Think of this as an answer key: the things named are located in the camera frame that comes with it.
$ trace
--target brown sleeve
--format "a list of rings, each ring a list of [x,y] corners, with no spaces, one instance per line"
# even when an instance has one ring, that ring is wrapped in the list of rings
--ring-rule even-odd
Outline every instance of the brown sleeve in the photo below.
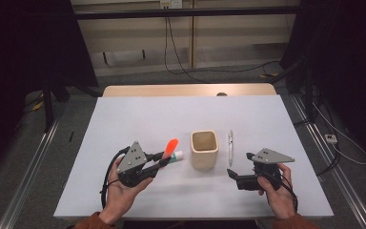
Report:
[[[315,224],[309,222],[300,214],[296,214],[295,216],[284,219],[284,220],[275,220],[273,223],[274,229],[318,229],[319,227]]]
[[[104,223],[99,218],[99,213],[95,212],[90,217],[85,218],[73,227],[73,229],[114,229],[115,226],[110,226],[106,223]]]

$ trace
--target white cable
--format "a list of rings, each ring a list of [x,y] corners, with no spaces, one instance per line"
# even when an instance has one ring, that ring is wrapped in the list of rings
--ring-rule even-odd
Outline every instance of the white cable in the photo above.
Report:
[[[323,119],[333,128],[333,129],[335,129],[339,134],[341,134],[341,135],[343,135],[344,137],[346,137],[348,140],[350,140],[353,144],[355,144],[356,145],[356,147],[358,147],[358,149],[360,149],[363,153],[364,153],[364,155],[366,156],[366,152],[357,144],[357,143],[355,143],[353,140],[351,140],[349,137],[347,137],[345,134],[343,134],[340,130],[338,130],[336,127],[334,127],[332,124],[331,124],[331,122],[328,120],[328,119],[326,119],[326,117],[322,114],[322,112],[317,108],[317,106],[315,105],[315,103],[313,103],[314,104],[314,107],[316,108],[316,110],[319,112],[319,114],[323,117]],[[365,162],[359,162],[359,161],[356,161],[356,160],[353,160],[353,159],[351,159],[351,158],[349,158],[348,156],[345,156],[343,153],[341,153],[336,147],[335,147],[335,145],[332,143],[332,145],[334,146],[334,148],[335,148],[335,150],[336,151],[338,151],[341,155],[343,155],[344,157],[346,157],[346,158],[348,158],[348,159],[350,159],[351,161],[353,161],[353,162],[355,162],[355,163],[357,163],[357,164],[362,164],[362,165],[365,165],[366,164],[366,161]]]

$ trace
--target person's arm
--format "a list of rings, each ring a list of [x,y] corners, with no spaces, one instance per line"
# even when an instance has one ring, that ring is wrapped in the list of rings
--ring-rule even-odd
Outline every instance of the person's arm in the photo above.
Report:
[[[291,169],[281,163],[278,163],[277,165],[284,176],[282,182],[287,186],[292,187]],[[266,192],[267,199],[273,210],[275,216],[273,223],[274,229],[319,228],[295,212],[293,196],[284,187],[281,186],[279,189],[275,190],[272,183],[265,177],[258,177],[257,181],[263,188],[263,190],[259,190],[259,194],[262,196]]]
[[[74,229],[108,229],[115,228],[116,221],[126,214],[132,207],[135,197],[143,191],[153,181],[152,178],[146,178],[137,186],[129,188],[118,181],[117,166],[121,158],[117,159],[112,166],[109,174],[108,199],[106,206],[101,213],[94,213],[90,217],[79,221]]]

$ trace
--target table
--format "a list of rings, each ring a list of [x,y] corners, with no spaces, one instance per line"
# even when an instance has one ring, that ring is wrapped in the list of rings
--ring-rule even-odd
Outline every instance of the table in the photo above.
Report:
[[[215,96],[218,93],[228,96]],[[257,153],[263,147],[294,157],[296,162],[289,166],[298,212],[309,218],[333,215],[281,97],[271,85],[114,86],[104,95],[96,104],[55,217],[80,218],[101,210],[99,191],[118,150],[138,140],[144,151],[157,153],[174,137],[180,141],[176,150],[182,150],[185,158],[160,171],[124,219],[272,217],[265,197],[237,190],[228,177],[230,129],[234,131],[231,169],[250,174],[253,163],[245,153]],[[218,159],[212,170],[198,171],[190,162],[190,133],[207,129],[217,133]]]

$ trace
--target pen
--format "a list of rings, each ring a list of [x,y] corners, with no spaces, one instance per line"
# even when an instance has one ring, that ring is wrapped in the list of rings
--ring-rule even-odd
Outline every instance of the pen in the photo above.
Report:
[[[228,132],[228,147],[229,147],[229,151],[228,151],[228,159],[229,159],[229,163],[230,163],[230,167],[233,165],[233,130],[230,130]]]

